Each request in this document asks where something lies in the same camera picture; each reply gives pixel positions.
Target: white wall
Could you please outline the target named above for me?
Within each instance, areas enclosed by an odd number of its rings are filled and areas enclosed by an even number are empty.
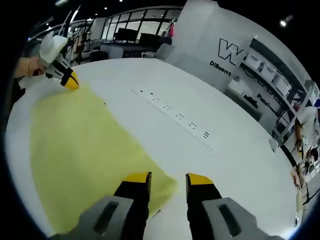
[[[101,33],[103,32],[105,21],[105,17],[98,17],[93,21],[90,36],[91,40],[97,40],[101,38]]]
[[[294,54],[274,35],[255,22],[232,11],[220,8],[211,0],[188,0],[175,25],[173,45],[183,52],[202,60],[206,64],[217,62],[222,68],[233,71],[235,66],[229,59],[218,56],[220,39],[234,44],[240,49],[250,44],[252,38],[257,39],[272,50],[304,83],[311,79],[305,68]],[[235,49],[229,49],[234,57]],[[223,73],[215,71],[213,77],[221,78]]]

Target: person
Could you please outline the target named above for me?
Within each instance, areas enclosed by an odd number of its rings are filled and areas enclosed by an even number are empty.
[[[39,63],[39,57],[20,57],[15,67],[13,77],[20,78],[24,76],[42,75],[45,73],[45,67]]]
[[[293,167],[302,163],[318,142],[320,136],[320,99],[314,106],[307,106],[299,112],[295,123],[294,133],[281,146]]]

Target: desk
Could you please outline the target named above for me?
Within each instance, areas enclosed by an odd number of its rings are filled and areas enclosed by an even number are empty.
[[[117,121],[149,156],[178,182],[176,194],[148,220],[145,240],[191,240],[187,220],[185,174],[213,180],[223,197],[230,197],[256,216],[269,235],[290,236],[295,230],[297,190],[285,154],[270,148],[271,136],[231,99],[200,79],[150,58],[96,61],[74,67],[82,84],[108,105]],[[132,89],[148,86],[157,96],[196,121],[216,139],[211,150]],[[26,208],[47,235],[53,233],[38,198],[30,168],[30,110],[39,99],[65,89],[39,80],[14,105],[5,140],[10,172]]]

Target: ceiling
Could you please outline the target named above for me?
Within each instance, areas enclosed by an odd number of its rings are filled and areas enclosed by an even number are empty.
[[[75,20],[96,17],[109,17],[114,14],[151,6],[184,6],[187,0],[69,0],[54,14],[52,26],[61,24],[70,9],[81,8]],[[314,81],[317,80],[316,62],[314,59],[316,46],[317,9],[311,0],[218,0],[219,6],[236,12],[261,25],[280,39],[299,59]],[[279,25],[281,19],[293,15],[286,28]]]

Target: white table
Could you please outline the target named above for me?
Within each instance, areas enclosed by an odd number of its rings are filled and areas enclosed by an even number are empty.
[[[269,134],[249,114],[200,79],[157,59],[125,58],[74,67],[80,85],[90,84],[117,121],[149,156],[178,182],[178,191],[148,220],[145,240],[190,240],[185,174],[209,177],[223,197],[256,216],[270,235],[288,237],[295,230],[297,190],[291,164],[281,149],[275,153]],[[148,86],[215,138],[209,149],[155,107],[133,93]],[[46,235],[53,233],[38,198],[30,167],[30,109],[39,99],[64,91],[41,79],[14,105],[6,130],[7,158],[14,183],[26,208]]]

